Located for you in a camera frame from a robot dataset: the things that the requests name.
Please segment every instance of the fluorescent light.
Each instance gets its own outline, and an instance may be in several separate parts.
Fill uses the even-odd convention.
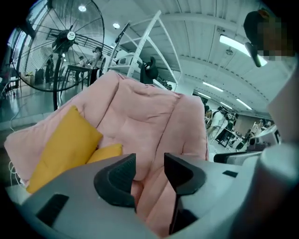
[[[249,110],[252,110],[247,104],[245,104],[243,101],[241,101],[240,99],[237,99],[237,101],[239,101],[241,104],[243,104],[244,106],[246,106]]]
[[[213,86],[213,85],[211,85],[211,84],[208,84],[208,83],[206,83],[206,82],[204,82],[203,84],[205,84],[205,85],[207,85],[207,86],[210,86],[210,87],[212,87],[212,88],[214,88],[214,89],[216,89],[216,90],[218,90],[218,91],[220,91],[220,92],[223,92],[223,90],[222,89],[219,89],[218,87],[216,87],[216,86]]]
[[[260,55],[257,55],[257,57],[260,60],[261,66],[264,66],[267,64],[267,61],[263,57],[261,57]]]
[[[83,5],[79,6],[78,9],[79,9],[80,12],[85,12],[86,11],[86,7],[83,6]]]
[[[114,27],[115,29],[118,29],[118,28],[120,28],[120,25],[119,25],[118,23],[113,23],[113,27]]]
[[[224,104],[223,102],[220,102],[220,104],[223,104],[224,106],[226,106],[228,109],[233,109],[232,107],[228,106],[227,104]]]
[[[224,35],[220,36],[219,41],[223,44],[226,44],[230,47],[233,47],[233,48],[239,50],[240,52],[243,52],[244,54],[246,54],[250,57],[249,52],[247,51],[246,47],[243,44],[241,44],[231,38],[228,38],[227,36],[224,36]],[[258,59],[260,60],[261,66],[264,66],[267,64],[267,61],[259,55],[258,55]]]
[[[202,96],[204,96],[204,97],[207,97],[207,98],[211,98],[211,97],[209,97],[209,96],[207,96],[207,95],[205,95],[205,94],[203,94],[203,93],[200,93],[200,92],[197,92],[199,95],[202,95]]]

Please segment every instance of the pink cushion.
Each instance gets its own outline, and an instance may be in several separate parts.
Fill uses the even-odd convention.
[[[123,145],[136,153],[131,194],[137,215],[159,236],[167,236],[175,192],[164,173],[164,153],[208,160],[204,107],[199,97],[144,85],[113,71],[35,126],[8,136],[5,148],[21,179],[28,183],[41,152],[71,105],[102,134],[99,147]]]

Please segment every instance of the ceiling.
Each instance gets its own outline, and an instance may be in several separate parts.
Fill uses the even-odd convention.
[[[268,62],[257,68],[250,57],[220,43],[224,34],[245,43],[243,22],[246,14],[263,6],[258,0],[95,0],[103,14],[105,38],[115,39],[128,21],[140,21],[161,10],[161,19],[173,41],[184,72],[184,84],[230,105],[241,114],[269,117],[266,106],[286,83],[292,59]],[[163,39],[154,42],[163,45]],[[210,83],[223,92],[203,85]],[[236,101],[239,98],[252,110]]]

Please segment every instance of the fan guard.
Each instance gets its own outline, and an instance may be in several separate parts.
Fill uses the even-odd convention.
[[[39,15],[30,20],[36,12]],[[78,66],[80,56],[88,68],[93,50],[104,47],[103,17],[92,0],[41,0],[32,6],[27,19],[35,37],[27,35],[17,67],[14,65],[22,81],[56,94],[89,78],[87,70],[74,77],[69,68]]]

